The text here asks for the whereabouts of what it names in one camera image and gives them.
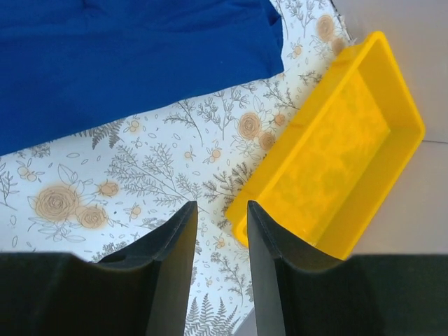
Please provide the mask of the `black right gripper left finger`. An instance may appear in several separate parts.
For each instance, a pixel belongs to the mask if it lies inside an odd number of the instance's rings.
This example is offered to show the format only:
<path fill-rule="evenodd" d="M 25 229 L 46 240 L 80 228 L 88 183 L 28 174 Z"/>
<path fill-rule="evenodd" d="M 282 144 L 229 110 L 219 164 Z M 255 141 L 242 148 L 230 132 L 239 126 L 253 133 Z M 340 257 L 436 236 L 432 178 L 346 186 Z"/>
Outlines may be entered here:
<path fill-rule="evenodd" d="M 197 205 L 99 262 L 1 254 L 2 335 L 182 335 Z"/>

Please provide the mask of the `blue printed t shirt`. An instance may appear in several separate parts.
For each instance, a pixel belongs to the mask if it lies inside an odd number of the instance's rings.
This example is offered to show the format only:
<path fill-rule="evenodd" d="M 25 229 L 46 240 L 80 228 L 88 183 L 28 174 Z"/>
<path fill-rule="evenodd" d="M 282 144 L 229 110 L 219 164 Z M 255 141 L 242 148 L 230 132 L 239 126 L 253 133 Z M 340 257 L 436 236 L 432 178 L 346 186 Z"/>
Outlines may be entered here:
<path fill-rule="evenodd" d="M 1 153 L 271 78 L 270 1 L 2 1 Z"/>

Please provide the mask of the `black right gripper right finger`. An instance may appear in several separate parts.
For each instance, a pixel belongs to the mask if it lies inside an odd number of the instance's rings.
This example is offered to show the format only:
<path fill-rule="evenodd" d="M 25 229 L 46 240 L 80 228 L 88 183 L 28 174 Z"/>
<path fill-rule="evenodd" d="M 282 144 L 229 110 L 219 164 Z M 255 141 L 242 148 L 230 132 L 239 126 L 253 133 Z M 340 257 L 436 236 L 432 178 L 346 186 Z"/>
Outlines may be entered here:
<path fill-rule="evenodd" d="M 446 335 L 447 257 L 334 258 L 247 206 L 259 335 Z"/>

